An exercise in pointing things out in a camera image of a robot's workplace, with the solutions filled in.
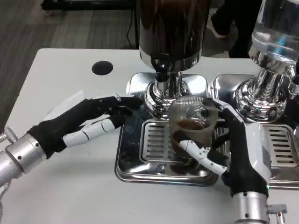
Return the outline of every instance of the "coffee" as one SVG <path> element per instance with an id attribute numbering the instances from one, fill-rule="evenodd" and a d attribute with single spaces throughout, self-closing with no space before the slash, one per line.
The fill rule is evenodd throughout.
<path id="1" fill-rule="evenodd" d="M 148 55 L 189 58 L 202 48 L 210 0 L 139 0 L 140 47 Z"/>
<path id="2" fill-rule="evenodd" d="M 186 130 L 193 130 L 193 131 L 198 131 L 201 130 L 203 128 L 205 128 L 204 124 L 200 121 L 197 120 L 193 120 L 193 119 L 183 119 L 180 120 L 177 123 L 178 126 L 186 129 Z M 173 139 L 173 137 L 171 137 L 171 146 L 172 149 L 175 151 L 175 153 L 179 156 L 183 156 L 183 157 L 190 157 L 190 155 L 183 151 L 180 147 L 179 147 L 179 142 L 175 141 Z"/>

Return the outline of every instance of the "black glove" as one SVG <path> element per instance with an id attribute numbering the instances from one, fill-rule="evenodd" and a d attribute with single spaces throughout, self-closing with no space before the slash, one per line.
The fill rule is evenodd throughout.
<path id="1" fill-rule="evenodd" d="M 142 104 L 143 100 L 138 97 L 85 99 L 60 116 L 33 126 L 27 133 L 39 142 L 48 159 L 66 148 L 63 136 L 80 130 L 85 121 L 109 114 L 117 128 L 124 124 L 125 116 L 132 114 L 131 110 L 137 110 Z"/>

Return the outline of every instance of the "robotic finger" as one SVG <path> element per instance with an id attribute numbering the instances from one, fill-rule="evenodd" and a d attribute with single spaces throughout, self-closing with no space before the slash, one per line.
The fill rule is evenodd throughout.
<path id="1" fill-rule="evenodd" d="M 65 135 L 63 141 L 67 147 L 80 145 L 115 130 L 123 125 L 124 122 L 125 116 L 117 113 L 108 118 L 82 126 L 80 130 Z"/>

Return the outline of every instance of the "dark pants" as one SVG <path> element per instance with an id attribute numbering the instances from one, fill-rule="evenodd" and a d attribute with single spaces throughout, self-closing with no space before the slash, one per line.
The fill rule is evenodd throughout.
<path id="1" fill-rule="evenodd" d="M 229 51 L 231 58 L 249 58 L 249 43 L 261 4 L 262 0 L 225 0 L 212 15 L 214 29 L 220 35 L 229 34 L 230 25 L 235 21 L 238 39 Z"/>

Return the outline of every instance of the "floor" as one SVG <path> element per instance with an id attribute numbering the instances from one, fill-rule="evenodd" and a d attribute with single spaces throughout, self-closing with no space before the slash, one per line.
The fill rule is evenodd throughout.
<path id="1" fill-rule="evenodd" d="M 210 13 L 222 2 L 213 0 Z M 128 46 L 130 11 L 56 12 L 46 16 L 40 3 L 41 0 L 0 0 L 0 128 L 5 125 L 40 48 Z M 134 27 L 128 36 L 134 43 Z M 207 30 L 203 56 L 229 50 L 236 37 L 236 32 L 232 32 L 230 38 L 220 41 Z"/>

